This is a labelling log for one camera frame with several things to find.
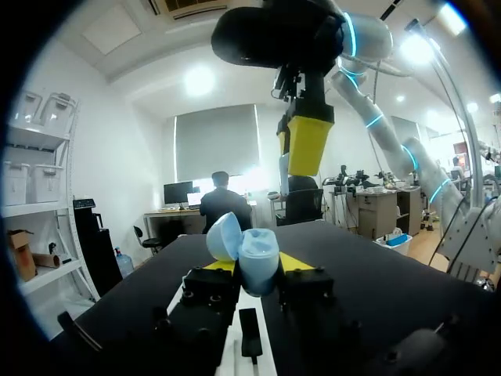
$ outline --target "air conditioner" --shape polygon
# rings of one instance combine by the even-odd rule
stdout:
[[[174,20],[195,14],[225,10],[230,0],[148,0],[156,16],[167,15]]]

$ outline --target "office chair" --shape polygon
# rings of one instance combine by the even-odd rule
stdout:
[[[151,255],[155,256],[155,254],[158,253],[158,248],[162,247],[162,242],[160,239],[157,239],[156,237],[152,237],[151,239],[146,239],[145,241],[142,241],[142,231],[140,228],[137,226],[134,226],[134,232],[135,236],[138,238],[139,245],[143,248],[150,248],[151,249]]]
[[[312,222],[322,219],[323,190],[297,190],[286,198],[285,217],[276,215],[277,226]]]

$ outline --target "black table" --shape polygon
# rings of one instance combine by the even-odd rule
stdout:
[[[473,328],[494,297],[327,222],[284,226],[275,232],[281,251],[309,265],[324,266],[335,279],[333,292],[346,317],[362,323],[362,342],[373,351],[416,329],[436,328],[451,313]],[[213,261],[204,235],[181,237],[77,321],[98,342],[125,339],[128,332],[149,334],[153,307],[167,307],[182,277],[194,266]],[[303,374],[299,348],[287,340],[278,294],[263,298],[262,304],[278,373]]]

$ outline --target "ceiling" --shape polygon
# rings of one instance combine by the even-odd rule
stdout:
[[[230,4],[234,7],[259,3],[233,0]],[[343,10],[378,18],[390,3],[391,0],[337,0]],[[488,98],[499,91],[499,85],[478,58],[472,37],[463,32],[453,38],[434,18],[438,7],[428,0],[404,0],[386,21],[395,46],[406,37],[404,27],[413,18],[426,23],[427,31],[451,63],[455,79],[467,88],[465,100],[478,103],[480,110],[475,114],[475,121],[489,122],[492,105]],[[270,96],[273,70],[233,66],[212,52],[210,36],[220,15],[205,13],[173,21],[166,16],[154,16],[143,0],[88,0],[67,20],[57,38],[94,66],[127,100],[159,119],[243,103],[279,105]],[[393,63],[402,66],[398,48],[395,48]],[[192,98],[186,94],[183,77],[189,68],[197,65],[214,71],[216,87],[210,95]],[[380,75],[377,92],[381,109],[440,132],[457,129],[445,92],[433,70],[417,67],[415,72],[413,78]],[[372,83],[371,72],[361,90],[372,95]],[[397,95],[404,95],[406,101],[396,103]],[[328,92],[327,101],[344,105],[334,90]],[[437,118],[430,122],[428,110],[441,115],[440,124],[436,124]]]

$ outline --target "wooden floor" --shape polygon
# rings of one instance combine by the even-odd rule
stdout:
[[[438,242],[440,241],[440,224],[434,223],[434,231],[421,230],[412,240],[409,247],[409,253],[407,256],[428,265],[431,256]],[[436,254],[431,261],[431,267],[445,272],[449,265],[449,261],[442,255]],[[483,276],[488,276],[488,273],[482,272]],[[490,279],[497,285],[499,278],[501,277],[501,264],[498,264],[496,271],[491,274]]]

